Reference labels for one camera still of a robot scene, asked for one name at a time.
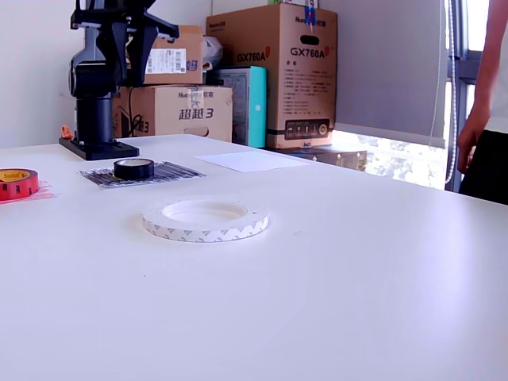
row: red tape roll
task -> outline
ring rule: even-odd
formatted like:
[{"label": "red tape roll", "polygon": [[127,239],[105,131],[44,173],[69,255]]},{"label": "red tape roll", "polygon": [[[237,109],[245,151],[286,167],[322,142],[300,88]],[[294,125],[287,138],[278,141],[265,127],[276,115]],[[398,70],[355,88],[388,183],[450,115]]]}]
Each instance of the red tape roll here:
[{"label": "red tape roll", "polygon": [[39,175],[29,169],[0,169],[0,201],[30,197],[39,191]]}]

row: sheet of paper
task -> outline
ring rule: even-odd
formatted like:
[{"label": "sheet of paper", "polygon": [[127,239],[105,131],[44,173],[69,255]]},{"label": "sheet of paper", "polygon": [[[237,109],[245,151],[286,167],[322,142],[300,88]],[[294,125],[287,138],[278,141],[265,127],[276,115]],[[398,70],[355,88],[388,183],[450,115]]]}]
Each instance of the sheet of paper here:
[{"label": "sheet of paper", "polygon": [[303,165],[309,165],[284,156],[253,151],[225,153],[222,155],[211,156],[196,156],[196,158],[239,172],[269,171],[277,168],[301,167]]}]

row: hand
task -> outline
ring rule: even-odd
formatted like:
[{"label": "hand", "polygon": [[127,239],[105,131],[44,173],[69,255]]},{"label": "hand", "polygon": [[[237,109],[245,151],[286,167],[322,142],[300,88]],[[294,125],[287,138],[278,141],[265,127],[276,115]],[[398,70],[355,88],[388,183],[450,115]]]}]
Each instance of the hand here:
[{"label": "hand", "polygon": [[489,122],[490,117],[491,111],[489,107],[473,106],[464,129],[460,133],[459,140],[457,141],[459,146],[458,169],[464,174],[469,169],[478,139]]}]

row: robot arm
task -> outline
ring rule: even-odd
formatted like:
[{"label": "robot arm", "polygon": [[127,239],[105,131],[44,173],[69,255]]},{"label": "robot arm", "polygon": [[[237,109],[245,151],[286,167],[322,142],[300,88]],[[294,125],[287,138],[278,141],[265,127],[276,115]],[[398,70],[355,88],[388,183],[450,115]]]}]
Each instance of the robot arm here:
[{"label": "robot arm", "polygon": [[177,25],[148,13],[154,2],[87,0],[83,10],[76,0],[71,28],[85,29],[85,48],[72,59],[69,77],[71,94],[77,101],[77,130],[74,140],[60,139],[60,143],[85,160],[139,155],[137,148],[115,141],[112,105],[121,86],[140,87],[144,83],[156,38],[179,38]]}]

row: window blind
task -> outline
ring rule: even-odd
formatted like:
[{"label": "window blind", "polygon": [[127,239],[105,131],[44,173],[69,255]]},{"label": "window blind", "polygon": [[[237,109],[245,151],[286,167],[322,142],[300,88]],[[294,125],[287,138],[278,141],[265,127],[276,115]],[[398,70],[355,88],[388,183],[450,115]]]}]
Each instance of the window blind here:
[{"label": "window blind", "polygon": [[339,15],[336,129],[443,148],[442,0],[320,0],[320,8]]}]

